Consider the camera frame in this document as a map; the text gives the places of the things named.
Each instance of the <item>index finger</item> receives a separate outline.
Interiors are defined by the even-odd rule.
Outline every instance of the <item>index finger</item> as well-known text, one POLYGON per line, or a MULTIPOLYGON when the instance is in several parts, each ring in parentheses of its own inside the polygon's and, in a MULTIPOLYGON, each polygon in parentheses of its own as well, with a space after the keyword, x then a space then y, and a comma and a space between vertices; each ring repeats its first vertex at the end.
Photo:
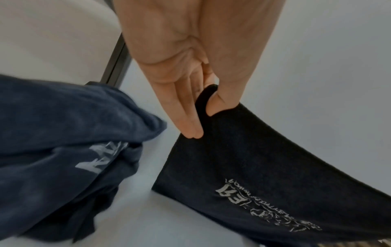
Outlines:
POLYGON ((186 138, 194 138, 195 127, 179 101, 174 83, 151 83, 163 110, 186 138))

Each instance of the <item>black cloth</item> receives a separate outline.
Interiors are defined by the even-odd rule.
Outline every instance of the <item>black cloth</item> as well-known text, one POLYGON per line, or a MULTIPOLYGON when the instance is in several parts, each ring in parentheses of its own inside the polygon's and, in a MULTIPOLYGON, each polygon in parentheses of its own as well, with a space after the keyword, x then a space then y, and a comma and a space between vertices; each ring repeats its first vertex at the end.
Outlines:
POLYGON ((196 102, 204 136, 179 136, 152 190, 266 246, 391 236, 388 195, 297 146, 243 105, 208 117, 216 90, 206 88, 196 102))
POLYGON ((115 88, 0 75, 0 240, 94 231, 166 123, 115 88))

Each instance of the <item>navy blue cloth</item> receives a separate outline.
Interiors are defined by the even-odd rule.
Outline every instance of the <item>navy blue cloth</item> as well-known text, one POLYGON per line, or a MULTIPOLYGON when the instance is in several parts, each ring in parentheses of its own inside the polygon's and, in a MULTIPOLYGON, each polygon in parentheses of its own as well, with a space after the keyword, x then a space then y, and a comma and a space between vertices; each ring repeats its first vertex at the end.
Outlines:
POLYGON ((152 190, 266 246, 391 236, 388 195, 297 146, 243 105, 208 117, 216 90, 206 88, 196 102, 204 136, 179 136, 152 190))
POLYGON ((0 76, 0 240, 79 240, 166 123, 106 85, 0 76))

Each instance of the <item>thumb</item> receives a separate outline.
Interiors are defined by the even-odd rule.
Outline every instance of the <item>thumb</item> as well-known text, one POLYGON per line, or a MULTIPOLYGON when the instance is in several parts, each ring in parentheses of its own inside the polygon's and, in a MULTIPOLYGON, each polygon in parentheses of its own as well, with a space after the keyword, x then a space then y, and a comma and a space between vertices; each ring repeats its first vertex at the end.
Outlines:
POLYGON ((220 111, 237 107, 245 86, 245 83, 224 83, 220 81, 219 88, 209 98, 206 105, 208 116, 213 116, 220 111))

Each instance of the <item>beige surface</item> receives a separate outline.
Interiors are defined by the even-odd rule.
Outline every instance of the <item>beige surface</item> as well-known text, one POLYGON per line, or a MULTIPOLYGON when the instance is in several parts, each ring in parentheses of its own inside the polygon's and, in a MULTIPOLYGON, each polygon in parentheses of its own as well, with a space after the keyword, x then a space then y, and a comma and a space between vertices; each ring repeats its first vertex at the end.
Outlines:
POLYGON ((99 81, 120 33, 99 0, 0 0, 0 73, 99 81))

